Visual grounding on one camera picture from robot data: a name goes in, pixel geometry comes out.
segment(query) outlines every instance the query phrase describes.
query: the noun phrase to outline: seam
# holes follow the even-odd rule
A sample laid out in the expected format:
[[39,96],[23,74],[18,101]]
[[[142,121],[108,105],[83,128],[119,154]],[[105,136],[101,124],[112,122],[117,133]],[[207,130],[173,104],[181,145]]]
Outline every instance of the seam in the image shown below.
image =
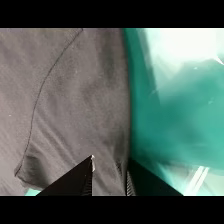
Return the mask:
[[31,139],[31,135],[32,135],[32,130],[33,130],[33,120],[34,120],[34,114],[35,114],[35,110],[36,110],[36,107],[37,107],[37,103],[38,103],[38,100],[40,98],[40,94],[42,92],[42,89],[43,89],[43,86],[47,80],[47,78],[50,76],[52,70],[54,69],[54,67],[57,65],[57,63],[59,62],[59,60],[61,59],[61,57],[63,56],[63,54],[66,52],[66,50],[73,44],[73,42],[76,40],[76,38],[79,36],[80,33],[82,33],[83,31],[83,28],[81,28],[76,34],[75,36],[72,38],[72,40],[63,48],[62,52],[59,54],[59,56],[57,57],[57,59],[55,60],[54,64],[51,66],[51,68],[49,69],[47,75],[45,76],[45,78],[43,79],[43,82],[40,86],[40,89],[39,89],[39,92],[38,92],[38,95],[37,95],[37,99],[35,101],[35,104],[34,104],[34,108],[33,108],[33,112],[32,112],[32,117],[31,117],[31,125],[30,125],[30,132],[29,132],[29,137],[28,137],[28,142],[27,142],[27,145],[26,145],[26,148],[25,148],[25,151],[23,153],[23,157],[22,157],[22,160],[21,162],[19,163],[19,165],[17,166],[17,168],[15,169],[15,176],[18,175],[19,171],[21,170],[21,167],[23,165],[23,161],[24,161],[24,158],[25,158],[25,155],[26,155],[26,152],[28,150],[28,147],[29,147],[29,144],[30,144],[30,139]]

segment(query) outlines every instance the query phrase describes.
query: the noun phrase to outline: black fabric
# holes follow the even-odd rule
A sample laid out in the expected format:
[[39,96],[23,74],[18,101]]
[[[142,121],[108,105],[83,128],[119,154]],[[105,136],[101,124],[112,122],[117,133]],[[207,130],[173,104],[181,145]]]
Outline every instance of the black fabric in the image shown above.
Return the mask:
[[0,30],[0,195],[42,190],[91,154],[93,195],[125,195],[123,45],[121,29]]

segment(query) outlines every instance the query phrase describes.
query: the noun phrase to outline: clothing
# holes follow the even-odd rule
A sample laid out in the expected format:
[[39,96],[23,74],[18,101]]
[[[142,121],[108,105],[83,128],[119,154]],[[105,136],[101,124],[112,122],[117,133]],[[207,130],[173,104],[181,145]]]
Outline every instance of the clothing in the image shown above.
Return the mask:
[[0,194],[94,155],[93,195],[125,195],[129,101],[121,29],[1,29]]

